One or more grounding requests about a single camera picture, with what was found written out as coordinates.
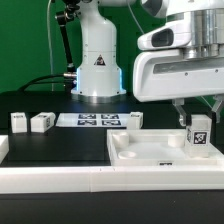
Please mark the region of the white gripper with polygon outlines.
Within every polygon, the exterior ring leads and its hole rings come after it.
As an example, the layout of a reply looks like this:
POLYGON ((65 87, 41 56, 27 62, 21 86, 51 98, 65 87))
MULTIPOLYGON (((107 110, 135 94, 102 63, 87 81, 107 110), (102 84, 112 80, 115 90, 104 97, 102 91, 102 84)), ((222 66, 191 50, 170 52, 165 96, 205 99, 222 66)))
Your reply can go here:
POLYGON ((141 53, 134 62, 133 94, 141 102, 173 99, 181 126, 190 126, 191 116, 183 108, 185 101, 178 98, 215 95, 212 115, 219 123, 224 108, 224 56, 185 60, 180 49, 141 53))

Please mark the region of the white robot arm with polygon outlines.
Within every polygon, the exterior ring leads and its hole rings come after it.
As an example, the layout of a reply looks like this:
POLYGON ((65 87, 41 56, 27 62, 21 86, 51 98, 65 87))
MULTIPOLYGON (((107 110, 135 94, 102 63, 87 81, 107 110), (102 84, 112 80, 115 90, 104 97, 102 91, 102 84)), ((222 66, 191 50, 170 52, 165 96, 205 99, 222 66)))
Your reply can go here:
POLYGON ((82 29, 82 63, 72 94, 97 102, 125 92, 116 63, 116 28, 98 8, 137 1, 166 23, 137 40, 134 96, 141 102, 171 100, 184 125, 191 121, 182 108, 186 98, 212 95, 212 112, 219 114, 224 108, 224 0, 63 0, 65 19, 79 18, 82 29))

